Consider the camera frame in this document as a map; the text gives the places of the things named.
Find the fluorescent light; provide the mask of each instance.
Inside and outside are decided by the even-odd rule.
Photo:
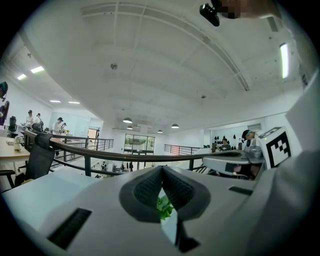
[[[21,79],[24,79],[24,78],[26,78],[27,76],[25,75],[25,74],[22,74],[22,75],[19,75],[18,77],[17,77],[17,79],[18,80],[21,80]]]
[[[36,67],[34,69],[31,69],[31,72],[32,73],[37,73],[37,72],[40,72],[40,71],[43,71],[43,70],[45,70],[45,69],[42,66],[38,66],[38,67]]]
[[[280,45],[282,57],[282,78],[287,78],[289,75],[289,50],[288,45],[283,43]]]
[[[123,122],[127,124],[132,124],[132,120],[129,117],[126,117],[125,119],[123,119]]]

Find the desk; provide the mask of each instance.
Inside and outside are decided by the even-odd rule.
[[[57,170],[2,193],[13,216],[39,230],[47,215],[101,179]]]
[[[20,145],[20,151],[16,151],[13,145],[6,141],[14,141],[13,138],[0,137],[0,164],[13,163],[14,171],[17,174],[15,162],[28,161],[30,153]]]

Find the green plant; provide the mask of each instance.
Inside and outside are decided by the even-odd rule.
[[[156,212],[161,220],[169,218],[173,209],[174,208],[171,206],[171,203],[166,195],[161,198],[158,197],[158,201],[156,203]]]

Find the white ceiling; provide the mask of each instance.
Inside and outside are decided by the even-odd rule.
[[[7,56],[10,75],[24,72],[28,79],[18,82],[45,101],[76,97],[105,121],[103,110],[112,108],[114,128],[125,129],[122,120],[130,117],[133,125],[150,127],[150,133],[161,129],[167,134],[171,124],[206,102],[281,82],[279,45],[292,44],[281,23],[276,20],[279,31],[272,32],[267,19],[220,17],[220,27],[213,27],[199,14],[204,3],[57,0],[46,15],[32,18],[33,30],[25,27],[34,32],[36,39],[26,34],[34,39],[33,51],[46,71],[30,75],[39,64],[27,57],[24,46]],[[19,41],[24,44],[18,38],[13,52]],[[45,47],[36,47],[38,41]],[[111,69],[114,63],[117,70]],[[84,80],[92,82],[82,87]]]

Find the metal railing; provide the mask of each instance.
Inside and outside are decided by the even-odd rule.
[[[164,151],[177,156],[194,155],[201,147],[164,144]]]
[[[24,134],[24,147],[31,151],[32,143],[36,137],[36,133],[32,131],[25,131]],[[63,139],[66,139],[65,136],[59,136],[56,135],[59,138],[63,137]],[[80,138],[83,140],[92,140],[90,138]],[[135,155],[135,154],[119,154],[119,153],[112,153],[112,152],[104,152],[101,150],[90,150],[86,147],[76,147],[75,144],[72,143],[62,143],[62,141],[59,141],[57,139],[52,138],[50,141],[50,146],[52,146],[55,150],[68,152],[74,155],[78,155],[79,157],[84,157],[84,167],[74,165],[72,163],[68,163],[68,161],[62,161],[57,158],[55,158],[53,161],[55,161],[58,164],[72,167],[78,170],[85,171],[86,176],[91,176],[91,173],[97,173],[97,174],[106,174],[106,175],[121,175],[122,172],[113,172],[113,171],[103,171],[103,170],[96,170],[91,168],[91,158],[96,159],[104,159],[104,160],[112,160],[112,161],[126,161],[126,162],[176,162],[176,161],[189,161],[189,170],[195,170],[194,168],[194,160],[196,159],[202,159],[203,157],[211,156],[211,154],[193,154],[193,155]]]

